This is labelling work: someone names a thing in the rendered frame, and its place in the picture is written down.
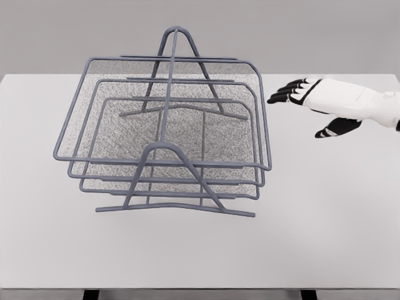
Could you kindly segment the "large grey mesh tray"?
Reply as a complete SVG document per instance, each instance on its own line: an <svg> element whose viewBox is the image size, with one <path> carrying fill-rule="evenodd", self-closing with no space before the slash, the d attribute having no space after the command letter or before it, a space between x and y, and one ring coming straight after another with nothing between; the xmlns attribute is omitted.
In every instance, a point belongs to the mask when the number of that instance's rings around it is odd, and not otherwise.
<svg viewBox="0 0 400 300"><path fill-rule="evenodd" d="M111 77L119 78L121 76L136 76L147 79L165 78L168 79L170 56L161 56L158 61L157 56L138 56L138 57L93 57L88 60L80 78L76 92L74 94L71 106L62 126L61 133L57 139L53 156L58 161L67 161L57 155L61 141L65 135L68 114L73 110L74 98L78 95L84 80L90 76L99 76L101 78ZM226 79L232 79L239 76L254 78L259 81L259 87L264 102L263 81L255 66L249 61L238 59L218 59L210 57L176 57L172 79L184 76L185 78L212 79L215 76L222 76ZM263 110L264 123L266 125L267 150L271 158L268 124L266 119L266 104L264 102Z"/></svg>

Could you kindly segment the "medium grey mesh tray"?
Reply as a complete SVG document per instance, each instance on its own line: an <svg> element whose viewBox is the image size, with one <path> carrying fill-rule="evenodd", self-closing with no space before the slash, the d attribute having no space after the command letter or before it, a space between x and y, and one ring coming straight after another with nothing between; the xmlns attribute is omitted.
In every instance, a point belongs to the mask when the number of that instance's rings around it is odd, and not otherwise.
<svg viewBox="0 0 400 300"><path fill-rule="evenodd" d="M83 191L254 194L270 168L259 81L90 76L57 156Z"/></svg>

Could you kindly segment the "small grey mesh tray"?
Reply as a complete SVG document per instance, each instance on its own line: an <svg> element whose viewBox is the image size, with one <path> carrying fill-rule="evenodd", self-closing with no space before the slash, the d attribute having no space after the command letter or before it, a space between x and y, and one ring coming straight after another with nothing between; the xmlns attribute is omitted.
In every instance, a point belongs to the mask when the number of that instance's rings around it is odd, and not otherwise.
<svg viewBox="0 0 400 300"><path fill-rule="evenodd" d="M255 198L264 182L261 145L252 107L235 99L169 103L165 141L179 146L219 199ZM83 191L126 196L144 148L159 140L164 104L139 98L106 99L81 152L90 160L71 171ZM171 151L152 152L134 196L197 198L201 187Z"/></svg>

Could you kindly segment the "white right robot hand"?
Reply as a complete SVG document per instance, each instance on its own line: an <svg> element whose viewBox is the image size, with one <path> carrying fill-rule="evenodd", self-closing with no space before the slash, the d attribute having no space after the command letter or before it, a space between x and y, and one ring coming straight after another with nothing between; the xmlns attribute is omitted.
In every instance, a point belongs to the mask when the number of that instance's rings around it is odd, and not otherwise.
<svg viewBox="0 0 400 300"><path fill-rule="evenodd" d="M360 127L366 119L379 121L380 94L372 89L334 79L302 78L279 88L268 104L293 103L336 118L315 133L315 138L342 136Z"/></svg>

